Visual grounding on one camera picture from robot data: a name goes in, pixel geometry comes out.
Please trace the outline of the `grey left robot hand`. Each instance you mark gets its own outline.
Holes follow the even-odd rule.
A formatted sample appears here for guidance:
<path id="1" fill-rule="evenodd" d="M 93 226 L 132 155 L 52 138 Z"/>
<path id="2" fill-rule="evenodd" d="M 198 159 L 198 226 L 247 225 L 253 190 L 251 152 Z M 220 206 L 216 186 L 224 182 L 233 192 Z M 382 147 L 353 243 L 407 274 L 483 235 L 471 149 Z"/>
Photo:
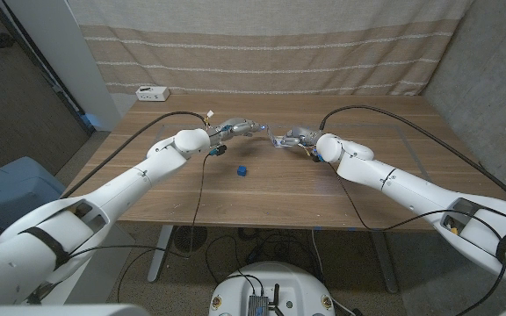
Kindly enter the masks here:
<path id="1" fill-rule="evenodd" d="M 235 136 L 250 137 L 254 133 L 266 130 L 266 126 L 246 118 L 230 118 L 207 131 L 210 145 L 214 146 Z"/>

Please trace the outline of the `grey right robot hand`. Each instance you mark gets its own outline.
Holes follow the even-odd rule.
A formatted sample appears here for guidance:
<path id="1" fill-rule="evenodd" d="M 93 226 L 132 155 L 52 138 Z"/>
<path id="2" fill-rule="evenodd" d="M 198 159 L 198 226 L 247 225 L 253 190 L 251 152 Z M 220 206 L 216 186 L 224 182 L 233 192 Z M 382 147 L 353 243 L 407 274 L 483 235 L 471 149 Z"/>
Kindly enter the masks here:
<path id="1" fill-rule="evenodd" d="M 305 127 L 295 126 L 284 136 L 275 136 L 273 143 L 276 147 L 312 147 L 322 137 L 322 131 L 312 131 Z"/>

